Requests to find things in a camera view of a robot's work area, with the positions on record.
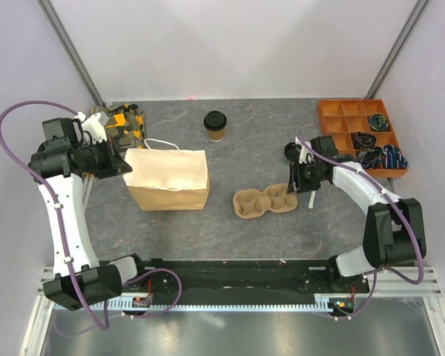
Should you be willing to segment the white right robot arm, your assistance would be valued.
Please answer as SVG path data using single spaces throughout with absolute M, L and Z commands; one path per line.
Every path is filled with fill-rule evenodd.
M 344 191 L 365 214 L 362 243 L 333 256 L 326 286 L 343 291 L 352 277 L 388 270 L 412 285 L 424 279 L 426 240 L 421 204 L 404 199 L 370 176 L 351 154 L 336 149 L 332 136 L 304 142 L 300 136 L 284 147 L 289 160 L 288 193 L 318 191 L 329 182 Z

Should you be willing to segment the cardboard cup carrier tray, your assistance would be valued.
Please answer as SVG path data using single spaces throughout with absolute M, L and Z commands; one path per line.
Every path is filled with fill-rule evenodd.
M 265 212 L 281 214 L 293 211 L 298 205 L 297 195 L 288 193 L 288 185 L 269 185 L 264 191 L 255 188 L 238 191 L 233 196 L 236 215 L 242 219 L 261 217 Z

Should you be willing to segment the black plastic cup lid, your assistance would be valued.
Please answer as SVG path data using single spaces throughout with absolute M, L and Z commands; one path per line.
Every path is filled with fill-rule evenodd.
M 221 131 L 225 129 L 227 123 L 227 117 L 221 111 L 210 111 L 203 119 L 203 125 L 208 131 Z

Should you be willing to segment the brown paper takeout bag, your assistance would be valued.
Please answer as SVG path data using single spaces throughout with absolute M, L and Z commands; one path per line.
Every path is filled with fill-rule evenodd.
M 125 161 L 132 172 L 122 175 L 128 190 L 143 211 L 202 210 L 210 191 L 204 150 L 129 148 Z

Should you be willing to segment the brown paper coffee cup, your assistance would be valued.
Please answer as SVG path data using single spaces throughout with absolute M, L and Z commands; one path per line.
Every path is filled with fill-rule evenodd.
M 208 131 L 208 137 L 214 142 L 221 141 L 225 137 L 225 128 L 218 131 Z

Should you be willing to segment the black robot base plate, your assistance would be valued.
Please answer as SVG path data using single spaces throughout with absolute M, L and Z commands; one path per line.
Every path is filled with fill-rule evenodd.
M 294 291 L 301 294 L 363 294 L 369 284 L 358 275 L 339 277 L 328 260 L 151 260 L 136 259 L 137 274 L 160 268 L 151 280 L 152 294 L 178 290 L 175 277 L 182 283 L 182 293 L 194 289 L 262 289 Z

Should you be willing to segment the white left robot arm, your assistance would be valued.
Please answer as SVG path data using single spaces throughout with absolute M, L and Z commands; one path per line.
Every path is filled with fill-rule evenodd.
M 47 208 L 53 238 L 53 280 L 44 295 L 70 311 L 121 295 L 125 285 L 141 291 L 148 274 L 136 254 L 102 262 L 90 242 L 84 208 L 84 178 L 119 176 L 132 171 L 105 132 L 108 116 L 44 121 L 44 142 L 29 168 L 42 177 L 38 187 Z

